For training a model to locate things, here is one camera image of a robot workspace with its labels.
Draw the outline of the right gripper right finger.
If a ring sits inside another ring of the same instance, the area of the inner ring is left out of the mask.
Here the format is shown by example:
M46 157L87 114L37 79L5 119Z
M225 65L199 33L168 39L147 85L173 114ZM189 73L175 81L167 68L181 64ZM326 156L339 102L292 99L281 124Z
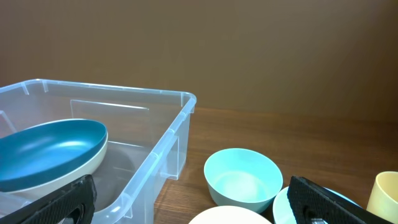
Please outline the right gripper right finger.
M391 223L304 177L291 177L287 198L297 223Z

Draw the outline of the pink small bowl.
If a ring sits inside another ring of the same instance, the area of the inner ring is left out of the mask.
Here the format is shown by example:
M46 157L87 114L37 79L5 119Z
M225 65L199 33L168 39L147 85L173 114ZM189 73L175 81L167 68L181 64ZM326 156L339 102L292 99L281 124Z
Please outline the pink small bowl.
M271 224L271 222L246 208L225 205L199 213L189 224Z

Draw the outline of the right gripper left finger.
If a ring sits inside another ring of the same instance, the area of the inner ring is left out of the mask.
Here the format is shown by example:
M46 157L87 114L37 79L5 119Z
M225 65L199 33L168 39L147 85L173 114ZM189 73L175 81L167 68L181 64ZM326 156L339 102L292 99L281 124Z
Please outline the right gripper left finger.
M83 175L1 218L1 224L90 224L97 191L92 175Z

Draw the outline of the cream large bowl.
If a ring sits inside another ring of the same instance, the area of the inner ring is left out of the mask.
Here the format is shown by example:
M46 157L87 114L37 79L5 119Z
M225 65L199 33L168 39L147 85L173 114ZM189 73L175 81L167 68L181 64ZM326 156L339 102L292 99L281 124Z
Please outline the cream large bowl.
M54 190L59 189L60 187L63 187L67 183L83 175L93 174L100 166L106 155L106 151L108 148L108 136L109 134L106 134L105 141L101 149L91 159L89 159L87 162L85 162L83 165L76 168L75 170L44 184L40 184L38 186L28 189L8 192L8 194L16 195L18 197L23 197L27 200L34 201L53 192Z

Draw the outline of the dark blue bowl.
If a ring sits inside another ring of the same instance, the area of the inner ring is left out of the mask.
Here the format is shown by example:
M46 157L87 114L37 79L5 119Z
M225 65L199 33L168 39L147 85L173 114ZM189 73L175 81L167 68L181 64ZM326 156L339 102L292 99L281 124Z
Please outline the dark blue bowl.
M86 164L106 143L108 130L90 119L63 119L1 138L1 191L29 189Z

